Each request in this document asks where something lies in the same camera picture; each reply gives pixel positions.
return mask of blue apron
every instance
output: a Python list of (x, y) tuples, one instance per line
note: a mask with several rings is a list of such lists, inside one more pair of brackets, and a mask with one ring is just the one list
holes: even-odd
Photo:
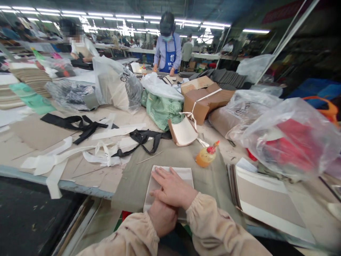
[(174, 52), (168, 52), (167, 51), (167, 42), (165, 41), (165, 44), (166, 44), (166, 62), (164, 64), (164, 68), (159, 70), (160, 72), (169, 73), (173, 67), (175, 59), (177, 58), (177, 45), (175, 44), (174, 34), (173, 34), (173, 41), (174, 41), (174, 47), (175, 47)]

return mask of blue container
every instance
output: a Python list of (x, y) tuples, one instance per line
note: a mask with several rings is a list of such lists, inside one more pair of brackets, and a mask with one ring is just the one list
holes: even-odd
[[(295, 91), (293, 91), (287, 98), (319, 96), (327, 100), (332, 100), (341, 94), (341, 84), (328, 79), (308, 78)], [(307, 102), (314, 108), (319, 108), (324, 101), (321, 100), (307, 100)]]

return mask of shirt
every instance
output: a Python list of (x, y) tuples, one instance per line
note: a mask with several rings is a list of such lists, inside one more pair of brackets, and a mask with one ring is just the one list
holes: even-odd
[(192, 57), (192, 51), (193, 51), (193, 45), (191, 42), (186, 42), (184, 46), (182, 47), (181, 53), (182, 53), (182, 60), (183, 61), (190, 61)]
[(9, 28), (2, 28), (2, 33), (12, 40), (21, 40), (20, 36)]
[[(177, 56), (173, 64), (173, 68), (178, 69), (181, 63), (181, 39), (178, 33), (174, 33), (174, 38), (175, 44), (177, 46)], [(167, 42), (167, 51), (168, 52), (175, 51), (173, 37), (170, 41)], [(163, 41), (162, 36), (159, 36), (157, 38), (156, 53), (154, 55), (154, 65), (158, 64), (159, 60), (160, 60), (159, 68), (163, 69), (166, 64), (166, 43)]]
[(79, 47), (86, 47), (93, 56), (99, 56), (98, 51), (95, 48), (95, 45), (86, 37), (82, 37), (81, 42), (77, 43), (74, 40), (71, 40), (71, 47), (72, 47), (72, 53), (78, 54), (77, 50), (76, 50), (76, 46)]

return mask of green fabric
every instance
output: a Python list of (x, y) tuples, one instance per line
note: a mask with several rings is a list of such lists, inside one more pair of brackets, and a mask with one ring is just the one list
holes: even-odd
[(149, 117), (165, 132), (169, 130), (168, 119), (171, 119), (173, 124), (184, 119), (184, 115), (179, 114), (182, 112), (183, 102), (156, 96), (146, 89), (142, 93), (142, 106), (146, 107)]

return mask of gray fabric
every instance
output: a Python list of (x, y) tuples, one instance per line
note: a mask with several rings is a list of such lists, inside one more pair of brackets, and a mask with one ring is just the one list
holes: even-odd
[[(152, 145), (153, 141), (145, 144), (148, 149), (151, 149)], [(214, 197), (219, 208), (227, 211), (236, 223), (242, 224), (242, 216), (232, 203), (227, 168), (219, 149), (216, 159), (207, 168), (201, 168), (195, 162), (195, 157), (201, 149), (202, 146), (197, 140), (189, 146), (179, 147), (173, 140), (162, 139), (155, 154), (163, 152), (137, 165), (136, 163), (150, 157), (140, 146), (122, 173), (112, 198), (112, 208), (142, 212), (153, 165), (189, 167), (192, 169), (194, 188)]]

